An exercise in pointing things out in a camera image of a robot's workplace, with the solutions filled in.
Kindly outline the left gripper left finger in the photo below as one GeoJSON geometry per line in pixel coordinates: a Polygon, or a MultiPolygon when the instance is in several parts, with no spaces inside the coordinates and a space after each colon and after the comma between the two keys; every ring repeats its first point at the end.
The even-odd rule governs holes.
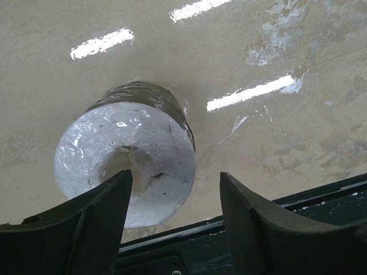
{"type": "Polygon", "coordinates": [[[113,274],[131,190],[131,171],[121,171],[19,225],[1,225],[1,274],[113,274]]]}

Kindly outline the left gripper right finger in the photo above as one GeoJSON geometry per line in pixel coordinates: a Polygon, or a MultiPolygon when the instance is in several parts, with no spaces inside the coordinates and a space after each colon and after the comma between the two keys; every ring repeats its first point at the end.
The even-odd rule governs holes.
{"type": "Polygon", "coordinates": [[[220,200],[235,274],[366,274],[366,221],[337,226],[303,217],[227,172],[220,200]]]}

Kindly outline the white and grey towel roll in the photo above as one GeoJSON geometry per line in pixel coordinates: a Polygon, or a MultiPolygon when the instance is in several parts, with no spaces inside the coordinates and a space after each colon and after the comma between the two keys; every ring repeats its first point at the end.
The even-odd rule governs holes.
{"type": "Polygon", "coordinates": [[[108,91],[69,126],[56,148],[54,176],[68,199],[121,170],[133,178],[127,228],[163,224],[186,202],[196,148],[169,90],[132,81],[108,91]]]}

